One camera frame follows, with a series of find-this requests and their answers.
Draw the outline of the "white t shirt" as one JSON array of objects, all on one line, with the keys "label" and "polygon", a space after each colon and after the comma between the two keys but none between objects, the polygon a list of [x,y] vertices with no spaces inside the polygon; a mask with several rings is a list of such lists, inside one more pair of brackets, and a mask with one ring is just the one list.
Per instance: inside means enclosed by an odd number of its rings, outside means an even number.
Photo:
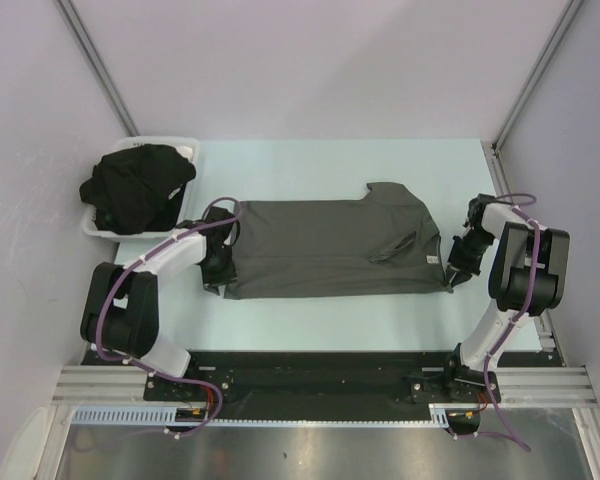
[{"label": "white t shirt", "polygon": [[[182,156],[192,167],[195,167],[195,149],[189,146],[185,146],[185,145],[180,145],[180,146],[176,146],[175,147],[176,152]],[[168,199],[171,200],[173,199],[176,195],[178,195],[180,192],[182,192],[187,184],[193,180],[195,178],[195,176],[192,176],[191,178],[188,178],[184,183],[182,183],[179,187],[177,187],[176,189],[174,189],[168,196]]]}]

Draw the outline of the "black t shirt pile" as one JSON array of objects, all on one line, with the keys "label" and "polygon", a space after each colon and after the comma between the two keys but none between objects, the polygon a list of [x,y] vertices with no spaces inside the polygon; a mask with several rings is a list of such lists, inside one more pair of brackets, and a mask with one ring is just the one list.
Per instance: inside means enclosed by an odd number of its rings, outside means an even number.
[{"label": "black t shirt pile", "polygon": [[144,144],[103,156],[80,185],[79,196],[104,215],[96,220],[100,229],[138,234],[155,223],[166,230],[169,225],[159,223],[167,222],[167,213],[175,208],[169,194],[196,175],[174,147]]}]

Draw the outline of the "dark grey t shirt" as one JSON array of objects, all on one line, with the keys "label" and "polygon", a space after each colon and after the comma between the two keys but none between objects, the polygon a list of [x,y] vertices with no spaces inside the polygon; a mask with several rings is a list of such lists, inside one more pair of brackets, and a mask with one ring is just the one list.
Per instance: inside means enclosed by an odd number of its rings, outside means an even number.
[{"label": "dark grey t shirt", "polygon": [[231,300],[448,292],[441,234],[404,185],[353,200],[245,201]]}]

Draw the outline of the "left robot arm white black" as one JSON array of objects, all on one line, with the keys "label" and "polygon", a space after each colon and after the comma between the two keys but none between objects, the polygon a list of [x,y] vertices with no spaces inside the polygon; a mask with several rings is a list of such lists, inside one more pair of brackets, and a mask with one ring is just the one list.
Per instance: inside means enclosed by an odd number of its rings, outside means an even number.
[{"label": "left robot arm white black", "polygon": [[218,295],[237,280],[233,246],[239,217],[217,206],[203,218],[184,221],[161,243],[124,265],[103,262],[93,271],[81,338],[107,361],[138,362],[166,377],[177,398],[194,397],[201,376],[189,368],[192,355],[160,329],[159,287],[189,267],[200,269],[204,291]]}]

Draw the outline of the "white plastic laundry bin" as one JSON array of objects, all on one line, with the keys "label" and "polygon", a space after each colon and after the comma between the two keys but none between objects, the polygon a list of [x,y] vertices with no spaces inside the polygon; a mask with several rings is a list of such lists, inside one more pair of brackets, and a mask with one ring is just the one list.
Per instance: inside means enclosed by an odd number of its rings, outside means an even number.
[{"label": "white plastic laundry bin", "polygon": [[191,180],[186,188],[176,195],[173,200],[175,200],[174,206],[175,208],[171,208],[167,213],[166,219],[167,222],[159,223],[162,225],[169,225],[169,228],[164,230],[162,227],[155,227],[155,223],[151,224],[151,227],[147,228],[145,231],[138,234],[118,234],[113,230],[100,229],[97,224],[97,219],[104,219],[103,214],[99,214],[95,207],[92,205],[87,205],[85,207],[85,211],[83,214],[83,218],[81,221],[81,228],[83,232],[92,237],[100,237],[105,238],[113,242],[121,242],[124,239],[133,239],[133,240],[149,240],[149,239],[162,239],[171,234],[171,231],[175,228],[175,226],[186,219],[187,207],[189,204],[189,200],[192,197],[192,192],[194,190],[194,183],[201,178],[201,170],[202,167],[200,165],[200,153],[201,153],[201,143],[194,138],[189,137],[178,137],[178,136],[134,136],[134,137],[125,137],[118,140],[110,149],[110,153],[126,150],[134,147],[139,147],[144,144],[152,144],[152,145],[169,145],[171,147],[176,147],[180,145],[189,146],[195,149],[195,168],[196,168],[196,178]]}]

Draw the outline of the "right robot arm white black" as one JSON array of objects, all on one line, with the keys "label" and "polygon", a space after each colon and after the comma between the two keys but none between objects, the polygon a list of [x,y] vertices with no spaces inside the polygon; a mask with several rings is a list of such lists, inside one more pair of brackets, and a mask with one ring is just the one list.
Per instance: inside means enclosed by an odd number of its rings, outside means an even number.
[{"label": "right robot arm white black", "polygon": [[507,343],[531,320],[557,307],[564,294],[569,234],[541,225],[512,198],[480,194],[472,199],[464,232],[453,238],[446,268],[452,288],[477,277],[485,252],[497,246],[488,308],[456,346],[441,376],[442,391],[453,401],[495,391],[495,369]]}]

